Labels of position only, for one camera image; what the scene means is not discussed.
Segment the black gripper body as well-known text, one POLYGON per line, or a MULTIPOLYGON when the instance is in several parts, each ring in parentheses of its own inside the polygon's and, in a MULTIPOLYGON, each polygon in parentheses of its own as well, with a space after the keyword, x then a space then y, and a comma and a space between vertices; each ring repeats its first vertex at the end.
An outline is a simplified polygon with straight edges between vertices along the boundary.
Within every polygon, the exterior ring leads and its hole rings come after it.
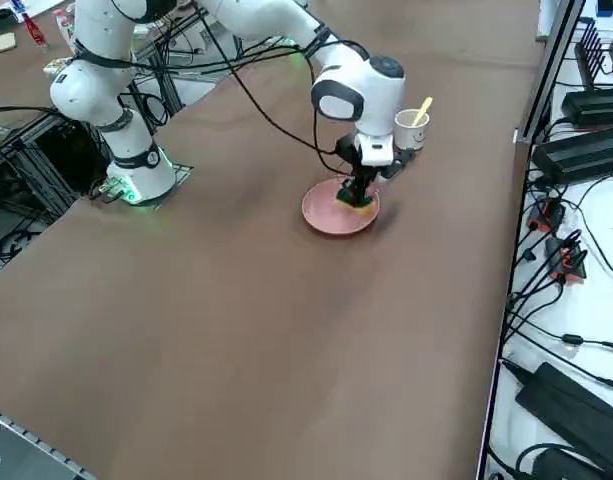
POLYGON ((361 163, 362 150, 359 146, 357 136, 347 134, 340 137, 335 144, 335 154, 350 166, 348 176, 359 179, 366 179, 373 182, 378 178, 391 180, 405 169, 405 160, 401 158, 397 149, 391 151, 393 161, 385 166, 366 166, 361 163))

